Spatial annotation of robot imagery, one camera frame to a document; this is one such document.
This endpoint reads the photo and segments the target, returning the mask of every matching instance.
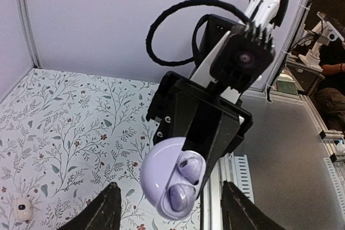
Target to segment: floral tablecloth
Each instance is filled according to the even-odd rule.
[[[0,105],[0,229],[57,229],[109,183],[122,194],[121,229],[199,229],[157,215],[139,168],[157,124],[144,117],[157,84],[33,69]],[[30,222],[12,202],[27,197]]]

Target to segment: person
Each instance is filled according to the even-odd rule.
[[[328,129],[345,131],[345,42],[331,41],[320,50],[325,80],[315,93],[315,101],[325,115]]]

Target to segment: gray table surface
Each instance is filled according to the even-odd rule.
[[[286,229],[345,229],[324,158],[304,106],[244,96],[254,125],[236,155],[247,155],[255,204]]]

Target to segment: printed flower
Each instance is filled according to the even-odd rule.
[[[146,230],[144,224],[141,224],[139,226],[136,227],[137,230]]]

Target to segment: white partition panel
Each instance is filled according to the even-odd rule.
[[[27,0],[42,66],[121,78],[159,82],[171,68],[151,61],[145,39],[151,23],[170,6],[184,0]],[[245,10],[249,0],[222,0]],[[290,0],[281,28],[274,32],[279,52],[298,10]],[[218,8],[196,7],[169,17],[154,38],[154,51],[165,60],[191,56],[191,35],[206,13],[233,18]],[[174,68],[188,75],[192,66]],[[262,87],[264,79],[257,83]]]
[[[17,2],[0,0],[0,101],[30,67]]]

